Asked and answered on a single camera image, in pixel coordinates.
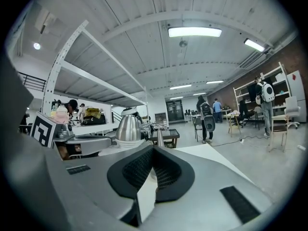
white backpack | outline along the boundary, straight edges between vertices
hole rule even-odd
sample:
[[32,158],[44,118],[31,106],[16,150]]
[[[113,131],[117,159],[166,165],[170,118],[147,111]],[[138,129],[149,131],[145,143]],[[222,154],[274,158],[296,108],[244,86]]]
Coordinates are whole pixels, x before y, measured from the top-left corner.
[[[274,93],[273,87],[270,84],[268,84],[266,82],[263,82],[263,84],[261,84],[259,82],[259,83],[257,83],[257,85],[262,87],[261,97],[262,97],[264,102],[269,103],[269,102],[275,100],[275,93]],[[261,99],[256,98],[256,102],[257,102],[257,104],[261,104]]]

fluorescent ceiling light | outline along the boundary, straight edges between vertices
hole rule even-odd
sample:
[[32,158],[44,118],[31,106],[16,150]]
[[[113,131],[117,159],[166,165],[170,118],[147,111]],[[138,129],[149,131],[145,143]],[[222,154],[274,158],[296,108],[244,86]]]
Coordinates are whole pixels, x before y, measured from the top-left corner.
[[222,83],[223,80],[216,80],[216,81],[208,81],[207,84],[215,84],[215,83]]
[[196,93],[196,94],[194,94],[193,96],[202,95],[202,94],[206,94],[206,92]]
[[254,43],[253,41],[251,41],[251,40],[248,39],[248,38],[244,41],[244,44],[245,44],[245,45],[248,45],[248,46],[250,46],[250,47],[252,47],[252,48],[255,48],[256,50],[258,50],[258,51],[260,51],[260,52],[263,52],[264,49],[265,49],[263,46],[261,46],[261,45],[259,45],[259,44],[257,44],[257,43]]
[[183,87],[191,87],[191,85],[185,85],[185,86],[178,86],[178,87],[170,87],[170,90],[183,88]]
[[173,99],[178,99],[178,98],[183,98],[183,97],[177,97],[177,98],[170,98],[170,100],[173,100]]
[[39,43],[34,43],[33,47],[34,47],[34,49],[39,50],[40,49],[40,44]]
[[169,37],[182,37],[182,36],[212,36],[219,37],[221,30],[211,27],[173,27],[168,29]]

white refrigerator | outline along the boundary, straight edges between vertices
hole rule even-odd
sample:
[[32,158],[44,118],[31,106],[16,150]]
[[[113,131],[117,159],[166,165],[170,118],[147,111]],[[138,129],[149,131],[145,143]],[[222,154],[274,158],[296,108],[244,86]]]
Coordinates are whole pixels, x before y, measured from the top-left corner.
[[306,122],[307,121],[307,108],[305,91],[303,87],[302,78],[299,71],[295,71],[287,75],[290,91],[292,96],[296,96],[297,105],[300,107],[299,117],[294,117],[294,121]]

metal railing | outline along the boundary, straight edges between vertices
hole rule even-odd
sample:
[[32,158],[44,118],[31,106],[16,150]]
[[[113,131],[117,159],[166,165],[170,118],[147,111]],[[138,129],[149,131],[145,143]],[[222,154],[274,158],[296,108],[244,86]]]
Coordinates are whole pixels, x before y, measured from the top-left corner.
[[19,72],[19,76],[23,82],[23,85],[27,88],[44,91],[46,87],[46,81],[31,75],[27,75]]
[[122,116],[120,116],[117,112],[111,111],[112,114],[112,123],[115,122],[115,119],[117,121],[121,121],[122,120]]

brick wall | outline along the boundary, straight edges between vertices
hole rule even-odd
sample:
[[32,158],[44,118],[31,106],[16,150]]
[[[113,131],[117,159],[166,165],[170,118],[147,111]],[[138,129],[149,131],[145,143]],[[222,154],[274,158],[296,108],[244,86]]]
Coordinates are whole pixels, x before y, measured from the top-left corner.
[[296,38],[258,68],[255,68],[223,89],[209,95],[207,97],[209,104],[213,103],[215,98],[218,98],[222,105],[228,105],[232,109],[237,110],[233,88],[240,87],[254,80],[256,76],[260,76],[260,73],[265,74],[278,67],[278,62],[284,65],[287,74],[299,70],[304,85],[306,100],[308,100],[308,62],[305,49],[302,47],[299,38]]

